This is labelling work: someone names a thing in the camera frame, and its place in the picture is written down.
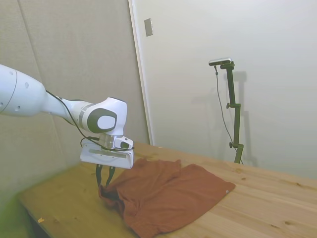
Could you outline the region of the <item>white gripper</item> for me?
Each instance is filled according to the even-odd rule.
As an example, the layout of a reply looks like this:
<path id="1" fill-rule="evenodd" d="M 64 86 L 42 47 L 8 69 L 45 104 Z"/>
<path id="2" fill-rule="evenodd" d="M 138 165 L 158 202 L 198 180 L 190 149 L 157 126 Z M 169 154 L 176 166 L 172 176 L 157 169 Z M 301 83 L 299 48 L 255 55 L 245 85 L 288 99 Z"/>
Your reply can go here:
<path id="1" fill-rule="evenodd" d="M 114 167 L 130 169 L 133 167 L 134 152 L 127 151 L 108 151 L 102 149 L 92 141 L 83 139 L 81 142 L 82 151 L 80 159 L 82 162 L 93 163 L 96 165 L 96 180 L 97 185 L 100 186 L 102 182 L 102 165 L 110 166 L 106 186 L 109 186 L 113 176 Z"/>

